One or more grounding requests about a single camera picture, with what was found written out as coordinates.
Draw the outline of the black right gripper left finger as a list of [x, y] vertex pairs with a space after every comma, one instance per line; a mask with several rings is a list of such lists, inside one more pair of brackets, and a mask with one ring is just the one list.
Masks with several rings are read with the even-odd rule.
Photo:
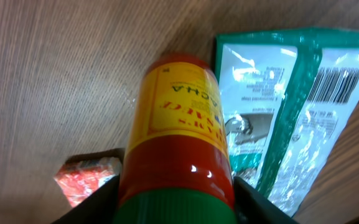
[[111, 224], [118, 205], [120, 176], [115, 176], [52, 224]]

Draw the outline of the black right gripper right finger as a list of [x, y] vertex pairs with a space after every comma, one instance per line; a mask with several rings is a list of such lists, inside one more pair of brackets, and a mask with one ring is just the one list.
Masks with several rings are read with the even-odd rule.
[[235, 214], [239, 224], [298, 224], [240, 177], [234, 177]]

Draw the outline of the small orange white box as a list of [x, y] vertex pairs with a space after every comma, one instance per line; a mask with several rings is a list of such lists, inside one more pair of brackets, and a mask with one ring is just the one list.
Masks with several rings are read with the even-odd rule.
[[116, 157], [69, 162], [54, 176], [72, 208], [81, 204], [92, 193], [119, 175], [122, 163]]

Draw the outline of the red yellow green-capped bottle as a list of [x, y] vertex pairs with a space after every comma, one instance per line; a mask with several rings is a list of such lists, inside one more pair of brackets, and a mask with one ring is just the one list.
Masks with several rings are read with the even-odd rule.
[[144, 75], [123, 161], [115, 223], [236, 223], [217, 79], [188, 54]]

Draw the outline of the green white sachet packet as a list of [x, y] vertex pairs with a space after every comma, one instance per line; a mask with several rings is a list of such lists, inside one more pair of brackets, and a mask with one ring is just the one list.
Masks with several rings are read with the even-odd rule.
[[359, 102], [359, 31], [220, 34], [215, 74], [232, 176], [293, 216]]

